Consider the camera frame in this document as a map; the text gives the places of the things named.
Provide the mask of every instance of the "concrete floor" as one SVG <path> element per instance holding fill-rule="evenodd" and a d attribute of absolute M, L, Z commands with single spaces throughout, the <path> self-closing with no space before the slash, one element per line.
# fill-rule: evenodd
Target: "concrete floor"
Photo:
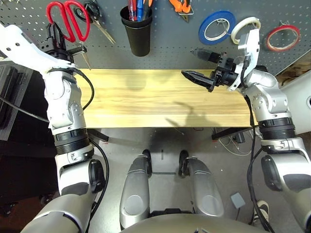
<path fill-rule="evenodd" d="M 100 143 L 110 165 L 109 185 L 103 201 L 91 221 L 90 233 L 120 232 L 119 204 L 126 173 L 138 154 L 149 149 L 152 156 L 153 172 L 176 172 L 181 150 L 202 160 L 212 172 L 223 198 L 225 217 L 235 219 L 237 209 L 230 196 L 239 192 L 246 205 L 241 208 L 238 221 L 247 223 L 251 219 L 253 205 L 246 183 L 246 172 L 250 155 L 230 154 L 219 142 L 211 140 L 211 128 L 127 128 L 102 129 L 110 137 L 108 143 Z M 241 151 L 249 151 L 251 137 L 245 133 L 246 143 Z M 257 138 L 256 149 L 260 148 Z M 288 204 L 280 193 L 271 191 L 265 184 L 260 159 L 253 167 L 253 180 L 257 199 L 265 200 L 270 207 L 270 223 L 278 233 L 302 233 Z M 149 179 L 150 207 L 153 210 L 180 208 L 191 210 L 189 179 L 177 175 L 153 174 Z"/>

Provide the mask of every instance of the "red tape roll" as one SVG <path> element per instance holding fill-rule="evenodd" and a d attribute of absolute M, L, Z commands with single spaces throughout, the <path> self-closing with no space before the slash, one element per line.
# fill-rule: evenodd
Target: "red tape roll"
<path fill-rule="evenodd" d="M 275 47 L 275 46 L 271 45 L 271 43 L 270 43 L 271 36 L 273 36 L 275 33 L 279 32 L 279 31 L 283 31 L 283 30 L 293 31 L 297 35 L 297 38 L 292 43 L 290 43 L 289 45 L 287 45 L 285 47 Z M 295 27 L 293 25 L 282 25 L 282 26 L 279 26 L 277 28 L 274 28 L 271 32 L 269 32 L 266 45 L 267 45 L 268 49 L 271 51 L 283 52 L 286 50 L 290 50 L 292 47 L 294 47 L 299 42 L 299 39 L 300 39 L 300 30 L 297 27 Z"/>

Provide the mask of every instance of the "blue tape roll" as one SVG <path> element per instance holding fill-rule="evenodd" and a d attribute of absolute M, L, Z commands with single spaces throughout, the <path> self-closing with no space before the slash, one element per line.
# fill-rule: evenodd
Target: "blue tape roll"
<path fill-rule="evenodd" d="M 233 28 L 235 27 L 235 17 L 234 15 L 229 12 L 229 11 L 217 11 L 211 15 L 209 15 L 201 24 L 200 29 L 199 29 L 199 39 L 200 41 L 205 44 L 205 45 L 215 45 L 217 43 L 220 43 L 224 40 L 226 40 L 230 35 L 228 34 L 224 34 L 222 37 L 220 37 L 219 39 L 210 39 L 208 37 L 206 37 L 206 29 L 207 27 L 214 21 L 218 20 L 218 19 L 225 19 L 228 21 L 229 23 L 229 29 L 228 29 L 228 33 L 230 34 L 233 30 Z"/>

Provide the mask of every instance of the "pliers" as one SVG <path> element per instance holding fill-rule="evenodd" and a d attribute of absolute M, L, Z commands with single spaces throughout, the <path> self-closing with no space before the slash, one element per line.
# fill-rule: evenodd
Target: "pliers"
<path fill-rule="evenodd" d="M 169 0 L 170 3 L 175 7 L 175 11 L 187 22 L 189 23 L 188 15 L 193 15 L 193 10 L 191 8 L 191 0 Z"/>

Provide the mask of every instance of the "white tape roll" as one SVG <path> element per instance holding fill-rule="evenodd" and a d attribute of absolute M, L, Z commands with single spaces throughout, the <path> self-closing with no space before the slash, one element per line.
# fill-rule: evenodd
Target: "white tape roll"
<path fill-rule="evenodd" d="M 238 34 L 239 30 L 241 30 L 242 27 L 246 26 L 247 24 L 255 24 L 256 28 L 260 29 L 261 27 L 261 23 L 259 21 L 258 18 L 256 17 L 249 17 L 246 19 L 243 19 L 240 23 L 238 23 L 234 29 L 231 32 L 231 40 L 233 41 L 233 43 L 235 43 L 236 45 L 239 44 L 240 40 L 236 39 L 236 35 Z"/>

